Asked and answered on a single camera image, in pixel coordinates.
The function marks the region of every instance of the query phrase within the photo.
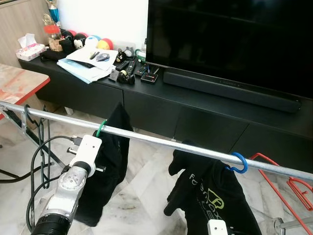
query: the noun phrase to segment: black tv cabinet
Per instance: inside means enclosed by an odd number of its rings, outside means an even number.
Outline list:
[[[163,83],[120,84],[102,78],[86,84],[55,62],[20,60],[23,69],[49,75],[40,99],[102,118],[122,102],[134,127],[203,147],[249,157],[263,152],[280,165],[313,173],[313,101],[295,114]]]

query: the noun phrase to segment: black cloth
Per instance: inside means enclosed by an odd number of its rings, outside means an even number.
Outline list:
[[[46,51],[40,53],[40,60],[41,61],[59,61],[65,58],[67,55],[63,51],[53,51],[47,49]]]
[[[194,145],[189,141],[183,143]],[[170,216],[177,208],[185,211],[188,235],[207,235],[210,219],[224,220],[234,231],[262,235],[241,185],[234,172],[225,168],[226,164],[179,150],[173,156],[170,175],[185,171],[168,196],[164,213]]]
[[[119,103],[108,121],[107,126],[133,131],[130,118]],[[129,138],[100,132],[102,140],[95,164],[104,168],[87,178],[75,219],[91,227],[95,227],[102,215],[103,207],[108,203],[115,187],[124,180],[127,162]]]
[[[69,55],[76,50],[71,40],[68,39],[60,40],[59,44],[61,45],[62,50],[66,55]]]

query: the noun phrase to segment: white tile floor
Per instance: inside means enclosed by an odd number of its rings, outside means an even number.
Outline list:
[[[101,123],[102,119],[75,111],[73,117]],[[154,135],[142,130],[142,134]],[[83,136],[92,134],[90,129],[51,122],[51,136]],[[30,159],[36,147],[26,139],[11,123],[0,120],[0,168],[14,174],[23,175],[29,171]],[[70,142],[56,140],[51,145],[52,151],[68,164],[72,155],[66,153]],[[164,146],[130,141],[129,164],[125,180],[120,183],[109,203],[104,207],[102,218],[97,227],[90,228],[74,221],[70,235],[184,235],[187,226],[184,213],[176,210],[172,216],[163,214],[166,198],[171,192],[178,176],[168,174],[168,165],[172,161],[173,150]],[[60,173],[61,168],[53,165],[52,175]],[[287,178],[269,174],[287,201],[302,217],[313,216],[307,211],[286,184]],[[243,175],[237,174],[246,199],[254,213],[263,235],[273,235],[272,219],[281,217],[284,221],[294,220],[291,213],[281,202],[272,188],[255,169],[250,168]],[[40,175],[35,173],[36,182]],[[42,189],[36,197],[36,214],[45,205],[53,192],[56,182],[49,189]],[[30,179],[14,184],[0,185],[0,231],[4,235],[28,235],[25,227],[25,209],[30,197]],[[302,228],[288,230],[287,235],[307,234]]]

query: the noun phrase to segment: robotic arm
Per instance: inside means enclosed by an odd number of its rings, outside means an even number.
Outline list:
[[[96,166],[94,160],[102,141],[85,135],[70,162],[71,168],[62,174],[55,194],[50,198],[31,235],[66,235],[74,219],[78,200],[86,179],[91,177]]]

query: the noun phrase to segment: papers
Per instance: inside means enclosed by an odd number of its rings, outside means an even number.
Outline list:
[[[102,70],[98,67],[87,68],[83,65],[76,63],[75,61],[69,59],[62,59],[57,62],[57,65],[64,68],[66,71],[70,72],[74,76],[78,77],[82,81],[90,84],[93,81],[97,81],[102,77],[108,76],[115,66],[111,64],[106,70]]]
[[[108,61],[100,61],[100,62],[97,62],[95,59],[91,60],[90,57],[95,52],[109,54],[110,58]],[[118,54],[118,51],[116,50],[103,50],[103,49],[97,49],[97,48],[84,47],[68,55],[67,59],[89,63],[102,70],[107,70],[111,65],[113,65],[117,54]]]
[[[95,59],[91,60],[90,57],[95,52],[106,53],[110,55],[110,58],[108,61],[99,62],[97,62]],[[113,63],[116,59],[117,54],[118,51],[116,50],[103,50],[84,47],[68,55],[66,58],[59,60],[57,62],[57,65],[89,84],[93,81],[99,80],[102,77],[108,76],[111,71],[115,69]],[[94,65],[95,67],[90,69],[76,63],[75,61],[89,63]]]

